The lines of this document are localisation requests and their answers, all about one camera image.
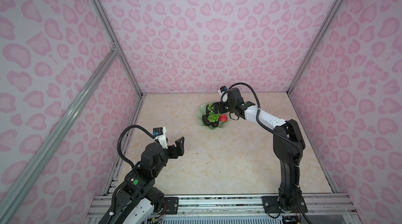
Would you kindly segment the dark avocado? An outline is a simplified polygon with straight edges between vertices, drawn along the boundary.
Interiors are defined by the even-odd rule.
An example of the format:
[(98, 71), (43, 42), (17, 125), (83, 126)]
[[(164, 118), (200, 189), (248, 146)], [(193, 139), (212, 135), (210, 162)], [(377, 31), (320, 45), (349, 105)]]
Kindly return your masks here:
[(211, 126), (212, 126), (213, 128), (218, 127), (218, 126), (219, 126), (219, 121), (212, 122), (212, 123), (211, 123)]
[(209, 117), (207, 116), (207, 115), (203, 115), (202, 116), (202, 121), (203, 121), (203, 124), (205, 125), (205, 126), (210, 126), (211, 125), (211, 122), (209, 121)]
[(206, 114), (209, 115), (210, 113), (213, 113), (213, 105), (212, 104), (208, 104), (206, 106)]

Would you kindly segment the green fake grape bunch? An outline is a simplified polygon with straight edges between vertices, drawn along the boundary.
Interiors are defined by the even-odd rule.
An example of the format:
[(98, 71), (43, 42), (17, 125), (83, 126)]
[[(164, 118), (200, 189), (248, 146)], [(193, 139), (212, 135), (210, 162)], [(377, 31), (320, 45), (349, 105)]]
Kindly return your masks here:
[(219, 121), (220, 114), (210, 113), (207, 116), (209, 117), (209, 121), (212, 123), (212, 122), (215, 122), (215, 121)]

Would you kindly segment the red fake apple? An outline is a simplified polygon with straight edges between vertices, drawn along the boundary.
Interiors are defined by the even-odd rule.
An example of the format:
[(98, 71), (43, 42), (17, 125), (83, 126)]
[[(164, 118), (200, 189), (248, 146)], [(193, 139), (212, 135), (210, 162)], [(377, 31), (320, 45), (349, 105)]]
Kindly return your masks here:
[(219, 121), (220, 121), (220, 122), (227, 122), (227, 120), (228, 120), (228, 117), (227, 117), (226, 114), (221, 114), (221, 115), (219, 116)]

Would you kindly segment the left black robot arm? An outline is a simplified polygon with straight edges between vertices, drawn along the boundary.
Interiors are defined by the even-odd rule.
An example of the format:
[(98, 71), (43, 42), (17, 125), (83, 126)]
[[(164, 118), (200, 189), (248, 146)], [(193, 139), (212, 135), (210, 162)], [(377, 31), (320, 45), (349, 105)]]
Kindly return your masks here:
[(164, 212), (164, 194), (155, 187), (155, 180), (168, 160), (184, 154), (185, 138), (164, 149), (161, 144), (146, 146), (141, 160), (125, 176), (112, 194), (111, 206), (101, 224), (141, 224), (152, 214)]

